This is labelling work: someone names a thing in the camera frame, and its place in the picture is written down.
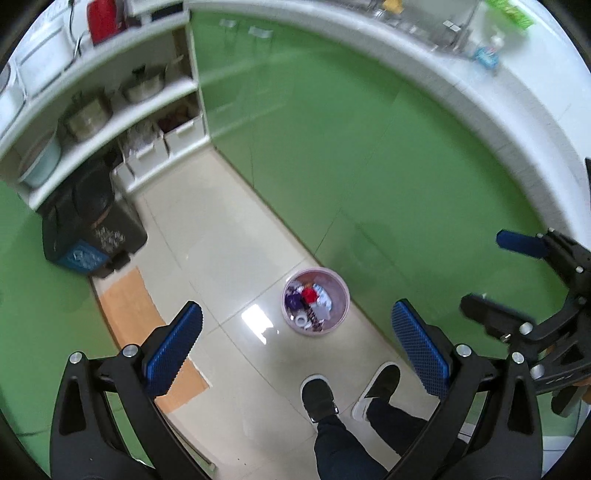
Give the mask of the person's right hand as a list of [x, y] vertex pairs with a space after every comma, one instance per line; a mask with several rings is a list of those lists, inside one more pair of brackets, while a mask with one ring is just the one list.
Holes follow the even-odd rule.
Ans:
[[589, 400], [587, 400], [587, 397], [590, 395], [589, 391], [590, 379], [587, 378], [555, 392], [553, 394], [553, 399], [563, 404], [568, 404], [579, 400], [589, 403]]

